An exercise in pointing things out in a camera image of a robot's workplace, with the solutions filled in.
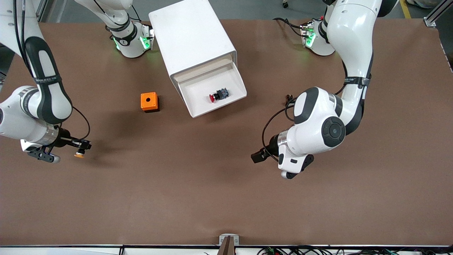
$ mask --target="white robotic arm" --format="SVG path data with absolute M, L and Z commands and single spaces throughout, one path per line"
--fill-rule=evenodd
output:
M 75 0 L 96 14 L 112 33 L 116 48 L 128 58 L 141 56 L 152 47 L 154 30 L 140 22 L 131 21 L 126 10 L 132 0 Z
M 282 177 L 292 179 L 313 161 L 313 154 L 336 148 L 357 129 L 371 79 L 372 33 L 381 2 L 337 0 L 327 7 L 323 20 L 308 25 L 316 32 L 305 45 L 319 55 L 336 50 L 343 60 L 346 77 L 342 96 L 318 87 L 300 94 L 294 104 L 294 125 L 252 154 L 255 163 L 277 156 Z
M 0 103 L 0 135 L 21 140 L 24 152 L 46 162 L 59 161 L 46 148 L 71 145 L 80 153 L 89 149 L 89 141 L 73 138 L 56 125 L 69 118 L 72 103 L 39 29 L 32 2 L 0 0 L 0 31 L 0 42 L 24 59 L 37 84 L 17 88 Z

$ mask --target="yellow floor line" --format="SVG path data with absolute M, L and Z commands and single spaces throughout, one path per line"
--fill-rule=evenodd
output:
M 411 19 L 409 9 L 407 8 L 406 0 L 400 0 L 401 9 L 403 9 L 404 17 L 406 19 Z

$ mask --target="orange block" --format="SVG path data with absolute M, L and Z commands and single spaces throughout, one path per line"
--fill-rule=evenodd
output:
M 140 97 L 141 109 L 145 113 L 158 112 L 159 109 L 159 97 L 156 92 L 143 93 Z

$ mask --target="cable strap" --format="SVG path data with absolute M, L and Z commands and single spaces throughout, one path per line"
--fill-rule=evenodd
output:
M 45 78 L 33 78 L 34 82 L 39 85 L 51 85 L 54 83 L 61 82 L 61 76 L 56 74 L 54 76 L 48 76 Z
M 363 77 L 346 77 L 344 79 L 344 85 L 346 84 L 357 84 L 359 88 L 362 87 L 368 87 L 371 81 L 371 74 L 369 78 L 363 78 Z

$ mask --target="brown table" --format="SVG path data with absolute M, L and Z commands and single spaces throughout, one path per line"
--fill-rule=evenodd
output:
M 158 51 L 127 59 L 103 24 L 41 24 L 93 148 L 56 149 L 61 163 L 47 164 L 0 137 L 0 244 L 210 244 L 225 232 L 242 244 L 453 243 L 453 75 L 436 29 L 377 21 L 359 129 L 287 181 L 250 154 L 286 94 L 341 87 L 341 60 L 276 21 L 222 23 L 248 96 L 196 119 Z M 0 99 L 23 84 L 16 57 Z M 159 113 L 140 110 L 150 91 Z M 266 140 L 290 125 L 282 114 Z M 77 113 L 64 126 L 86 131 Z

